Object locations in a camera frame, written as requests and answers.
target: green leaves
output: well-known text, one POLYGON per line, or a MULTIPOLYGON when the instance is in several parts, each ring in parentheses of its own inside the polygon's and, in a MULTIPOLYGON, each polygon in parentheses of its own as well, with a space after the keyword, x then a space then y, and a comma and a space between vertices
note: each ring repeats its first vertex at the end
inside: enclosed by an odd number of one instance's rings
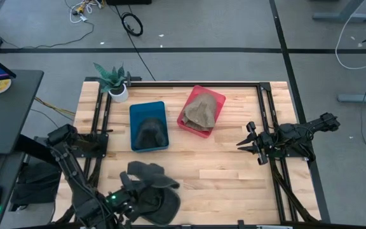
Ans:
POLYGON ((124 76, 119 77, 119 81, 116 84, 114 84, 114 86, 119 87, 124 82, 125 79, 126 78, 124 76))
MULTIPOLYGON (((94 67, 101 75, 100 84, 103 87, 101 92, 108 92, 113 88, 122 87, 124 80, 126 80, 123 66, 121 66, 118 71, 115 67, 113 67, 111 72, 107 72, 101 65, 96 63, 94 63, 94 67)), ((126 74, 128 79, 130 79, 130 72, 127 72, 126 74)))
POLYGON ((131 73, 129 71, 126 72, 126 86, 127 87, 131 86, 131 73))
POLYGON ((107 93, 111 89, 112 87, 110 85, 106 85, 104 88, 101 89, 101 93, 107 93))
POLYGON ((101 65, 94 63, 94 67, 100 73, 101 77, 105 79, 109 79, 111 77, 111 73, 107 72, 101 65))
POLYGON ((119 76, 119 77, 123 77, 124 75, 125 75, 124 66, 121 66, 121 67, 118 69, 118 76, 119 76))

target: wooden table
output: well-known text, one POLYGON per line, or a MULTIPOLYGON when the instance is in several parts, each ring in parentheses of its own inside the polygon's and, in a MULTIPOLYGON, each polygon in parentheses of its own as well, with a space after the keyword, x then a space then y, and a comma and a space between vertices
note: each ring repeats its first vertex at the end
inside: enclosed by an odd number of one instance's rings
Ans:
MULTIPOLYGON (((279 123, 295 123, 287 83, 271 82, 271 88, 279 123)), ((245 125, 249 121, 255 122, 257 131, 263 130, 257 90, 250 87, 209 89, 227 99, 208 139, 182 130, 176 122, 191 87, 133 87, 128 89, 130 97, 126 102, 113 102, 108 129, 114 131, 109 134, 98 190, 103 194, 118 190, 121 186, 119 173, 126 170, 128 162, 156 163, 165 168, 167 176, 180 183, 178 192, 182 203, 173 225, 236 225, 239 219, 248 225, 278 224, 269 164, 258 165, 257 155, 237 150, 236 146, 246 138, 245 125), (163 151, 135 153, 130 146, 129 107, 155 101, 165 103, 170 146, 163 151)), ((84 82, 74 122, 80 133, 91 130, 97 92, 97 82, 84 82)), ((105 98, 103 96, 98 128, 104 115, 105 98)), ((83 167, 84 160, 79 159, 79 162, 83 167)), ((307 163, 302 158, 288 158, 287 164, 294 193, 312 216, 320 218, 307 163)), ((53 220, 61 217, 71 205, 71 195, 62 178, 53 220)), ((287 219, 290 219, 287 198, 285 194, 282 196, 287 219)), ((140 218, 135 224, 149 223, 140 218)))

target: black metal frame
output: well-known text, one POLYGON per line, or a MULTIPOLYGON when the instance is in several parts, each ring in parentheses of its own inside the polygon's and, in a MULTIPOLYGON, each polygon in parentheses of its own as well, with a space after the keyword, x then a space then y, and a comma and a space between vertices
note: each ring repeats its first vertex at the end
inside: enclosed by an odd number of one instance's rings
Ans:
MULTIPOLYGON (((257 90, 258 101, 259 101, 259 108, 261 110, 262 116, 262 124, 264 130, 269 132, 269 125, 268 125, 268 118, 266 114, 266 108, 264 103, 264 96, 263 91, 266 92, 268 97, 269 103, 269 110, 271 113, 272 121, 278 123, 278 119, 276 117, 275 105, 273 102, 273 95, 271 92, 271 85, 269 82, 246 82, 246 81, 223 81, 223 82, 212 82, 212 81, 133 81, 131 87, 193 87, 195 85, 199 85, 202 87, 254 87, 257 90)), ((272 170, 272 163, 276 163, 275 161, 270 160, 271 162, 271 170, 272 170)), ((283 173, 284 180, 287 185, 290 186, 290 178, 288 174, 286 159, 281 159, 281 169, 283 173)), ((274 185, 274 192, 276 197, 276 204, 278 206, 278 214, 280 223, 286 221, 285 217, 285 210, 283 206, 283 200, 281 196, 280 185, 278 182, 275 181, 274 177, 272 177, 273 185, 274 185)), ((289 201, 290 206, 290 215, 292 221, 297 222, 297 212, 295 207, 292 205, 291 201, 289 201)), ((133 225, 133 228, 159 228, 154 225, 133 225)), ((255 225, 244 225, 243 220, 239 219, 237 225, 170 225, 167 228, 255 228, 255 225)))

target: black desk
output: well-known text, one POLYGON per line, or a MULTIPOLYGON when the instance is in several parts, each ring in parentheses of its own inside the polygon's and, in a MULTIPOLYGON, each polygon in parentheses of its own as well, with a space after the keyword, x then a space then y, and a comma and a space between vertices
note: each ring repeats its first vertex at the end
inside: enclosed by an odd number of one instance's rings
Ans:
POLYGON ((2 173, 0 186, 3 187, 0 223, 25 153, 39 147, 39 144, 20 133, 36 96, 43 72, 27 70, 13 72, 17 78, 12 81, 12 86, 6 92, 0 94, 0 153, 5 153, 0 155, 0 172, 2 173))

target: fabric hat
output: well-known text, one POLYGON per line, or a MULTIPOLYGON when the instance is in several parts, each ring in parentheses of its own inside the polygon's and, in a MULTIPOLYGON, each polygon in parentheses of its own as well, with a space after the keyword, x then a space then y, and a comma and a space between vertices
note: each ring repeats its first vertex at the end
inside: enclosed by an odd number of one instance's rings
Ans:
POLYGON ((213 95, 203 93, 184 108, 183 123, 190 128, 209 131, 215 125, 217 101, 213 95))
POLYGON ((156 226, 169 225, 180 208, 180 197, 174 191, 180 184, 166 176, 164 168, 155 163, 130 162, 126 173, 150 185, 139 193, 139 206, 144 212, 140 216, 156 226), (154 207, 155 211, 145 211, 154 207))

